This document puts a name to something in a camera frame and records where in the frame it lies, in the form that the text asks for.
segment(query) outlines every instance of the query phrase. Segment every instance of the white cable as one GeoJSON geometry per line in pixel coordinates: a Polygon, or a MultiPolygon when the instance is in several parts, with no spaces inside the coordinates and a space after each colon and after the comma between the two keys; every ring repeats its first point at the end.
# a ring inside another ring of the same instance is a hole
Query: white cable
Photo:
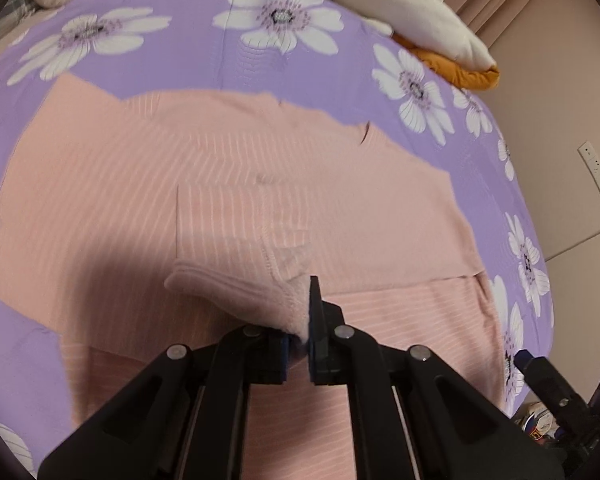
{"type": "Polygon", "coordinates": [[[593,240],[593,238],[595,238],[598,235],[600,235],[600,231],[597,231],[597,232],[593,233],[591,236],[585,238],[584,240],[580,240],[578,243],[573,244],[572,246],[569,246],[566,249],[561,250],[559,253],[555,253],[553,256],[549,256],[548,258],[545,259],[545,261],[546,262],[550,262],[556,256],[560,256],[561,254],[567,253],[568,251],[571,251],[572,249],[575,249],[577,246],[582,245],[584,242],[588,242],[589,240],[593,240]]]}

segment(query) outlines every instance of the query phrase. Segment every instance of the pink garment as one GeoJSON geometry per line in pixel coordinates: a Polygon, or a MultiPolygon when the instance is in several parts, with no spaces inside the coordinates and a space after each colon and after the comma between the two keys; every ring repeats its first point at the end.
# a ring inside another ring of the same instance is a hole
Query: pink garment
{"type": "MultiPolygon", "coordinates": [[[[502,405],[500,325],[448,176],[372,125],[264,94],[124,104],[63,75],[0,188],[0,299],[63,334],[77,422],[168,345],[241,323],[209,299],[303,336],[309,273],[348,323],[430,346],[502,405]]],[[[245,478],[354,477],[346,394],[305,370],[253,389],[245,478]]]]}

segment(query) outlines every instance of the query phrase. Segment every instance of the bed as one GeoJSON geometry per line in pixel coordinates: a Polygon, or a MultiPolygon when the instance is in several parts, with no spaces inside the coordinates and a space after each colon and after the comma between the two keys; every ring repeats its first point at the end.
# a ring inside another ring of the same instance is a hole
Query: bed
{"type": "MultiPolygon", "coordinates": [[[[404,150],[451,177],[500,314],[504,387],[512,415],[527,391],[513,356],[521,348],[548,354],[554,314],[546,267],[516,183],[506,132],[498,129],[476,94],[455,88],[425,67],[418,82],[438,89],[435,114],[426,127],[409,128],[418,113],[402,106],[410,94],[387,89],[387,78],[400,82],[399,73],[389,69],[401,70],[408,54],[347,9],[328,0],[311,3],[326,9],[325,16],[333,17],[330,11],[337,10],[340,18],[337,23],[326,19],[313,35],[294,38],[284,54],[267,48],[266,34],[257,27],[226,27],[226,19],[219,16],[230,10],[228,0],[72,0],[48,13],[10,37],[0,54],[0,183],[20,134],[64,72],[120,99],[163,89],[270,92],[280,100],[323,110],[343,124],[371,121],[404,150]],[[54,56],[45,50],[63,27],[76,35],[97,34],[94,24],[102,30],[107,16],[122,22],[154,20],[136,28],[139,48],[128,48],[124,38],[116,42],[113,34],[107,48],[87,53],[54,56]],[[245,30],[259,35],[261,46],[245,44],[245,30]],[[380,77],[379,70],[384,71],[380,77]]],[[[71,431],[58,335],[0,302],[0,435],[35,472],[71,431]]]]}

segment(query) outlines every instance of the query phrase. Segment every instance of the floral bedsheet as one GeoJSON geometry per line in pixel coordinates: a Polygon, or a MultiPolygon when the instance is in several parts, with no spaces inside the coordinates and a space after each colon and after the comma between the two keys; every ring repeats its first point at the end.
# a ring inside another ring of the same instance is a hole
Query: floral bedsheet
{"type": "MultiPolygon", "coordinates": [[[[475,95],[327,0],[74,0],[0,56],[0,180],[65,71],[119,98],[156,89],[272,92],[343,123],[372,121],[448,171],[502,321],[507,413],[522,402],[512,359],[521,348],[548,353],[550,286],[503,135],[475,95]]],[[[58,336],[0,302],[0,433],[35,471],[70,431],[58,336]]]]}

